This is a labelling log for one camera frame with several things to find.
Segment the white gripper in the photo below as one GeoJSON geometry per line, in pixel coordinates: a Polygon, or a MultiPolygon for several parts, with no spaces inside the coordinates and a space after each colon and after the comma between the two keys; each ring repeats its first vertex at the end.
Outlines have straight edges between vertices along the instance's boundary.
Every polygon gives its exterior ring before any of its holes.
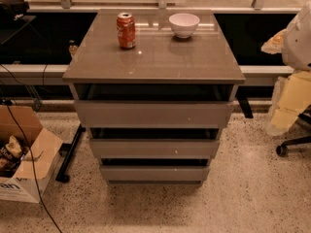
{"type": "Polygon", "coordinates": [[[279,136],[289,131],[298,116],[311,105],[311,73],[293,72],[274,85],[265,131],[279,136]]]}

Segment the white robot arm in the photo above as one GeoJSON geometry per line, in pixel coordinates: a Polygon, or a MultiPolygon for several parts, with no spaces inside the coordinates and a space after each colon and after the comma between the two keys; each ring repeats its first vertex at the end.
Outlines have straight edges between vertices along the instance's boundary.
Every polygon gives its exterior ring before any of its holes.
{"type": "Polygon", "coordinates": [[[279,136],[311,105],[311,2],[301,8],[286,29],[264,43],[261,50],[281,53],[283,62],[294,69],[291,75],[279,77],[274,84],[265,131],[279,136]]]}

